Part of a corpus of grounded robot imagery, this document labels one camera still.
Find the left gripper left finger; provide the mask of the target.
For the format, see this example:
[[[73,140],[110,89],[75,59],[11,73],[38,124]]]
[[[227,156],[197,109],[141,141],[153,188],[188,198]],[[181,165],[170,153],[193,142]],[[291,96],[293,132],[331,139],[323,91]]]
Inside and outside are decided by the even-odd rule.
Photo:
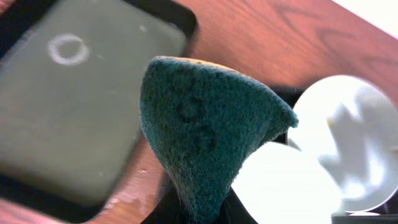
[[[141,222],[141,224],[186,224],[187,216],[183,203],[172,185],[164,194],[155,209]]]

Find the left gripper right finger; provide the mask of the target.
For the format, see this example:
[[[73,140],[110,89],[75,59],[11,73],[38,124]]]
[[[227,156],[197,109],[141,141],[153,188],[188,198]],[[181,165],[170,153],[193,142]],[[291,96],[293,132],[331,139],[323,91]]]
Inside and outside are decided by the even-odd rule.
[[[224,199],[219,213],[219,224],[257,224],[233,189]]]

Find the light green plate front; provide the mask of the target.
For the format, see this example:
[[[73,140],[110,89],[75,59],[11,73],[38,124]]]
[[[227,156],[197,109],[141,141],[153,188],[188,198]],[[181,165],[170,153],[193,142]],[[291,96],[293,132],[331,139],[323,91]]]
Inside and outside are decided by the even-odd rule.
[[[269,142],[252,153],[232,188],[257,223],[330,224],[341,194],[316,159]]]

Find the light green plate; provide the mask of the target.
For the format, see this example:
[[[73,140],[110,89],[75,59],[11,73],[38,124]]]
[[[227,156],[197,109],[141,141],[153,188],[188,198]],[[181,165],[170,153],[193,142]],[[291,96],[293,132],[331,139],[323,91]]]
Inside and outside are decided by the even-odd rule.
[[[341,194],[316,159],[269,142],[252,153],[232,188],[257,223],[330,224]]]
[[[346,212],[367,212],[397,193],[397,109],[375,84],[335,75],[298,98],[288,145],[314,157],[338,184]]]

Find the green yellow sponge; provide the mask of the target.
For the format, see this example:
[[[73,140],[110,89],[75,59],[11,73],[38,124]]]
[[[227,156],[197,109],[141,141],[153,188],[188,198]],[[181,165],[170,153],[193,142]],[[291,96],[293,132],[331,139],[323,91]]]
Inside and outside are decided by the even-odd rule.
[[[298,125],[268,86],[189,58],[153,58],[140,95],[142,132],[174,183],[177,220],[214,223],[243,162]]]

